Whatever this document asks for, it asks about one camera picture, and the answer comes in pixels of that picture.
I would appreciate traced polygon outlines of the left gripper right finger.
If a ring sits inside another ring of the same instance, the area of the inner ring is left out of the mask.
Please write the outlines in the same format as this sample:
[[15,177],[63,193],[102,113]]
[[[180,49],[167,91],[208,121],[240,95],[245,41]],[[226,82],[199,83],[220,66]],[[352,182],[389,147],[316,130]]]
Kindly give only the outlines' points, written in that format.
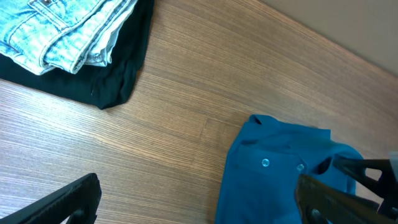
[[371,200],[333,189],[309,175],[300,175],[295,201],[304,224],[395,224]]

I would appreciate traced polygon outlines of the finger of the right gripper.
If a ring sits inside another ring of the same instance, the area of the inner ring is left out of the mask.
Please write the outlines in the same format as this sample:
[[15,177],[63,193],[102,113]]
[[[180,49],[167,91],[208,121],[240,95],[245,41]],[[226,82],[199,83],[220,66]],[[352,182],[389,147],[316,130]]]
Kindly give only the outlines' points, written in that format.
[[[397,199],[397,179],[389,159],[347,159],[339,157],[333,166],[383,199]],[[378,180],[366,175],[366,169],[381,171]]]

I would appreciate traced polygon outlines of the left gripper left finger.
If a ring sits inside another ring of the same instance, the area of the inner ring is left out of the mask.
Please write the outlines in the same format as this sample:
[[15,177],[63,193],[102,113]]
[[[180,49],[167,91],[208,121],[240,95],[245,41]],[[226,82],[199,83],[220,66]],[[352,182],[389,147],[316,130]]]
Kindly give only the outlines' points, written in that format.
[[89,173],[46,197],[4,217],[1,223],[94,224],[101,200],[98,176]]

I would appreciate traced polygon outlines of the dark blue t-shirt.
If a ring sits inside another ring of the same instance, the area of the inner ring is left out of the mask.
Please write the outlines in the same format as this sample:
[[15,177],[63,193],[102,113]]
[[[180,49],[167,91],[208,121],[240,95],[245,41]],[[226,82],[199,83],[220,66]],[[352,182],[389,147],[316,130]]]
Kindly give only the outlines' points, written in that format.
[[329,129],[250,116],[228,151],[215,222],[300,223],[299,175],[355,194],[355,180],[332,165],[339,157],[362,158],[351,146],[332,141]]

